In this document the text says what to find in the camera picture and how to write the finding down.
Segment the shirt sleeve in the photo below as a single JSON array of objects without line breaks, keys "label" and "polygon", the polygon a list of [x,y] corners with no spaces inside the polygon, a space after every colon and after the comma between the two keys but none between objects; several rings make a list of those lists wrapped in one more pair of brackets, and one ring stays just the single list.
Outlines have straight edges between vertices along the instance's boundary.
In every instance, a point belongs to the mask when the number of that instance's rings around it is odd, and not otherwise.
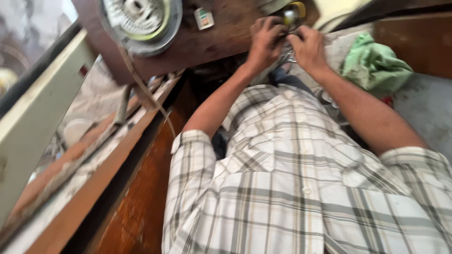
[{"label": "shirt sleeve", "polygon": [[402,147],[385,152],[380,160],[411,188],[410,196],[452,246],[452,177],[446,157],[420,147]]},{"label": "shirt sleeve", "polygon": [[210,184],[215,152],[209,136],[200,130],[180,133],[171,149],[162,252],[168,253],[179,226],[190,216]]}]

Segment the shirt button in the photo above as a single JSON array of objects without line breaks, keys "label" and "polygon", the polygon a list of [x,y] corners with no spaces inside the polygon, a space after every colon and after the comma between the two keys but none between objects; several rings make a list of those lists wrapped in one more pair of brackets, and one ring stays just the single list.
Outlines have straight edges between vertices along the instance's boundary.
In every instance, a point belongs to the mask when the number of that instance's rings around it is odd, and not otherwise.
[{"label": "shirt button", "polygon": [[302,191],[303,191],[303,193],[304,193],[305,195],[309,195],[309,194],[311,193],[311,189],[308,188],[308,187],[304,187],[304,188],[302,189]]}]

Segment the man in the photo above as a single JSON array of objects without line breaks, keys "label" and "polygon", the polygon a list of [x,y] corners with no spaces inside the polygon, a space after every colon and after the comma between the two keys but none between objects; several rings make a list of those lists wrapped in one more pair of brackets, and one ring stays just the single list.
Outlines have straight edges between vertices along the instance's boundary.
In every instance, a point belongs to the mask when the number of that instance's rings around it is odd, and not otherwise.
[{"label": "man", "polygon": [[[371,153],[308,92],[247,87],[274,63],[286,27],[251,27],[247,62],[173,144],[164,253],[450,253],[452,180],[446,158],[390,107],[325,62],[322,35],[288,35],[296,59],[339,105]],[[216,161],[211,138],[229,133]]]}]

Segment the plaid shirt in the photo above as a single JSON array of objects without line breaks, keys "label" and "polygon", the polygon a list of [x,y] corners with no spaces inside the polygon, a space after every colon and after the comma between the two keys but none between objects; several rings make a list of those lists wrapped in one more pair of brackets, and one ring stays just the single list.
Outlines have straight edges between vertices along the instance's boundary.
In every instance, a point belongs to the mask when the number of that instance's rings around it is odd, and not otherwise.
[{"label": "plaid shirt", "polygon": [[223,127],[223,160],[202,131],[173,143],[164,253],[451,252],[443,155],[403,147],[376,157],[285,85],[246,88]]}]

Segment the green cloth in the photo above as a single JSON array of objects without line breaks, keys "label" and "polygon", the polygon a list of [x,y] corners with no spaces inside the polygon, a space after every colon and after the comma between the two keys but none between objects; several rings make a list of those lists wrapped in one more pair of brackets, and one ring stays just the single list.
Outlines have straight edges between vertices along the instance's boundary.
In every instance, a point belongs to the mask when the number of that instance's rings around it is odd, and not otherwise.
[{"label": "green cloth", "polygon": [[388,46],[360,34],[342,63],[341,75],[377,98],[396,92],[413,73]]}]

